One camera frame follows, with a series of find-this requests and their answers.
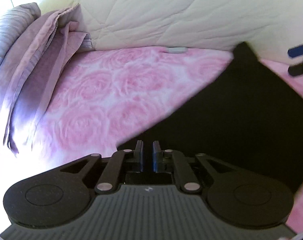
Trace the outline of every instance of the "black garment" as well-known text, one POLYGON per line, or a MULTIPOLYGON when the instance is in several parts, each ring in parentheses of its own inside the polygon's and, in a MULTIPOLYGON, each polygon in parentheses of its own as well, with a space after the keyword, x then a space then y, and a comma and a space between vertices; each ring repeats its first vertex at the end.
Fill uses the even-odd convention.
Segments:
POLYGON ((246 43, 209 86, 171 116, 118 149, 145 143, 151 168, 152 142, 186 156, 206 153, 278 179, 295 192, 303 182, 303 99, 258 62, 246 43))

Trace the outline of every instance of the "pink floral bed sheet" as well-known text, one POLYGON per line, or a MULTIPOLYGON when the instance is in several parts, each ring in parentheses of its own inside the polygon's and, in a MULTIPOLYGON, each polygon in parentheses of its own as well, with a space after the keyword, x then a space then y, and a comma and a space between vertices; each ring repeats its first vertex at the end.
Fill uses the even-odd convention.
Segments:
MULTIPOLYGON (((32 151, 11 161, 9 155, 0 154, 0 201, 7 188, 21 179, 91 153, 110 156, 116 145, 170 115, 215 80, 231 60, 232 53, 225 51, 189 49, 168 54, 164 47, 77 54, 55 87, 32 151), (20 175, 6 174, 8 165, 20 175)), ((303 76, 293 79, 287 65, 262 62, 303 97, 303 76)), ((2 209, 0 218, 4 229, 2 209)), ((303 189, 288 224, 303 231, 303 189)))

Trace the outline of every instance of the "bed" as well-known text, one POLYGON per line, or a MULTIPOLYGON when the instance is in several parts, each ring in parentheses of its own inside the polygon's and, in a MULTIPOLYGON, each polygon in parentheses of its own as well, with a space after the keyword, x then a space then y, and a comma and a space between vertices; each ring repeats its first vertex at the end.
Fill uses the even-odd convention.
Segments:
MULTIPOLYGON (((213 0, 187 0, 178 7, 174 6, 178 0, 171 0, 172 11, 160 10, 154 18, 143 12, 151 4, 162 8, 164 1, 144 0, 145 7, 136 7, 141 9, 142 18, 135 24, 129 20, 132 11, 127 14, 122 11, 126 6, 138 4, 137 0, 104 1, 110 10, 100 15, 95 15, 97 10, 90 0, 47 0, 40 5, 43 14, 72 8, 71 14, 65 13, 66 10, 60 12, 59 27, 79 22, 74 27, 69 25, 70 32, 81 33, 74 50, 82 47, 97 51, 64 59, 48 107, 29 144, 18 146, 17 153, 16 148, 9 149, 9 144, 2 142, 5 147, 0 147, 0 232, 10 223, 2 198, 12 184, 91 153, 110 156, 121 142, 170 116, 213 82, 233 59, 227 50, 240 41, 248 40, 261 62, 303 98, 303 75, 292 78, 287 73, 289 64, 301 62, 303 58, 290 59, 286 54, 288 48, 303 43, 303 0, 287 0, 291 8, 288 14, 283 8, 286 4, 281 8, 271 6, 266 14, 259 9, 264 6, 263 0, 253 1, 260 3, 254 7, 257 9, 254 14, 250 10, 244 13, 237 9, 244 0, 234 0, 232 7, 221 6, 221 11, 207 8, 217 12, 207 18, 199 16, 210 15, 200 5, 213 4, 213 0), (217 27, 215 21, 230 8, 236 8, 233 16, 229 14, 219 22, 222 27, 217 27), (276 20, 271 17, 273 13, 278 17, 276 20), (258 19, 260 14, 265 18, 258 19), (241 30, 246 24, 249 28, 241 30), (178 46, 190 49, 181 54, 168 53, 167 47, 178 46)), ((296 194, 287 223, 302 232, 302 217, 303 186, 296 194)))

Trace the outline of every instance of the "silver rivet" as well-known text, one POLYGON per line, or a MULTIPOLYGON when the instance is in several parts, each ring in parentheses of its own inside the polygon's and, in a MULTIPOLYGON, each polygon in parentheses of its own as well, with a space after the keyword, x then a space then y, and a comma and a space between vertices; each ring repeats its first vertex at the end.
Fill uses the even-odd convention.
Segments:
POLYGON ((99 189, 100 191, 108 191, 108 190, 111 190, 112 188, 113 188, 113 185, 108 182, 99 183, 97 185, 97 189, 99 189))
POLYGON ((184 188, 188 191, 195 191, 200 189, 200 185, 195 182, 188 182, 184 185, 184 188))

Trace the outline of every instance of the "cream quilted fabric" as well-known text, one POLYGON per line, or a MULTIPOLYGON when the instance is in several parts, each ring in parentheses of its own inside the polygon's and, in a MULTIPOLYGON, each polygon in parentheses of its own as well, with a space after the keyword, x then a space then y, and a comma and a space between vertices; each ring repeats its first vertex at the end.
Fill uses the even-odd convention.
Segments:
POLYGON ((42 13, 81 4, 79 31, 96 50, 142 46, 230 50, 248 41, 260 57, 293 64, 303 43, 303 0, 45 0, 42 13))

